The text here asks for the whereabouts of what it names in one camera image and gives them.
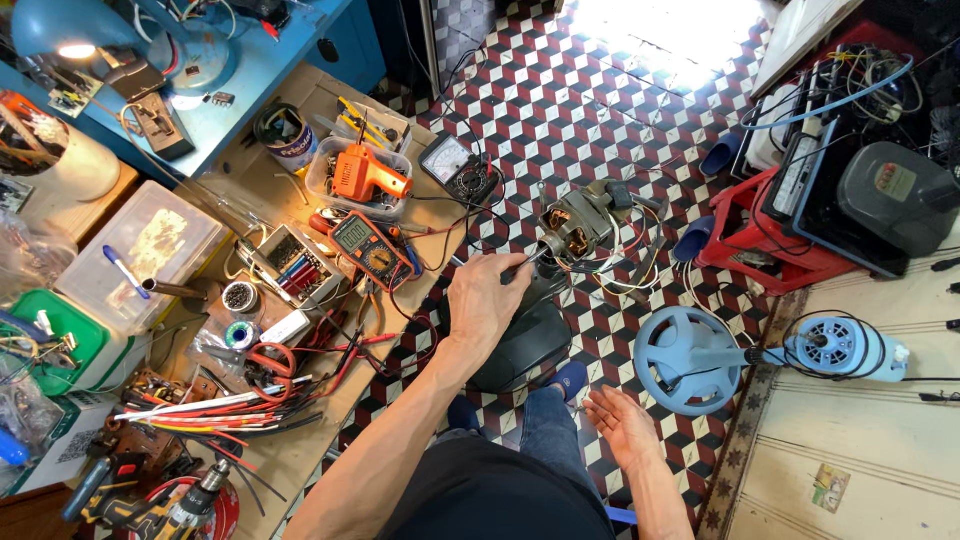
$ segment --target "black shirt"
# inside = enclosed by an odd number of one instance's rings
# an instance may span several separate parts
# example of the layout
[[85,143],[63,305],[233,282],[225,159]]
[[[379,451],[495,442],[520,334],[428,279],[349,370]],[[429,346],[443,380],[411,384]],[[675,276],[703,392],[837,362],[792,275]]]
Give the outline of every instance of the black shirt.
[[612,539],[586,487],[479,438],[426,451],[381,539]]

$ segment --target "white wall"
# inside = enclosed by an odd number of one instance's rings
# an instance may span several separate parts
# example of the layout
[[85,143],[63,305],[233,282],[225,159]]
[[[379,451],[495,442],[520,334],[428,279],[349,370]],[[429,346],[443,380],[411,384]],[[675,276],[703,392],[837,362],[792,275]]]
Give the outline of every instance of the white wall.
[[[944,246],[960,245],[954,230]],[[843,309],[902,340],[907,377],[960,378],[960,266],[911,263],[897,282],[849,274],[811,287],[806,312]],[[760,425],[728,537],[960,538],[960,405],[917,394],[960,391],[958,382],[831,382],[781,370]],[[822,463],[851,474],[836,514],[814,505]]]

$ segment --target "jeans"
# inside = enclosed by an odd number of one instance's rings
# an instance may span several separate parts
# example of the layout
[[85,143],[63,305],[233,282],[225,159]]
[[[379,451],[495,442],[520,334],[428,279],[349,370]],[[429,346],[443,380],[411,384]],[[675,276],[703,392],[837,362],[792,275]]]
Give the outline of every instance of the jeans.
[[[476,430],[450,430],[437,437],[433,444],[465,437],[484,438]],[[603,501],[580,458],[577,425],[558,388],[541,388],[527,397],[523,409],[520,453],[533,457],[560,476],[586,487],[598,500]]]

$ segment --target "orange multimeter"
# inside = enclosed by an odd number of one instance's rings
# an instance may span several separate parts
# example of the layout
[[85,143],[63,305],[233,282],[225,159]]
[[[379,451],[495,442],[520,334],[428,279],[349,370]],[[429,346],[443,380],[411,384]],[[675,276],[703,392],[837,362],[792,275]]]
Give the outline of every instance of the orange multimeter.
[[351,144],[337,157],[332,190],[335,194],[358,203],[368,203],[373,189],[379,187],[397,199],[410,193],[413,181],[381,163],[373,151],[360,144]]
[[391,284],[396,290],[414,272],[410,259],[404,257],[367,216],[356,210],[330,231],[329,238],[338,252],[384,290],[391,290]]

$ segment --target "hand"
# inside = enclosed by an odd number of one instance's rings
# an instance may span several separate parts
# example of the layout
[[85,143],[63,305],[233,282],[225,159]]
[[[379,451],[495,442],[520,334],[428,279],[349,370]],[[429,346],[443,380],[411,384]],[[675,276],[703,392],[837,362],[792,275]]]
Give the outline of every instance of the hand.
[[610,443],[613,457],[630,477],[650,458],[663,460],[654,419],[633,398],[604,385],[603,392],[590,392],[584,400],[587,418]]
[[526,259],[522,253],[475,255],[457,268],[446,290],[450,301],[449,339],[477,353],[480,363],[476,369],[487,361],[507,330],[523,291],[530,285],[534,267],[527,264],[521,268],[509,285],[500,284],[500,274]]

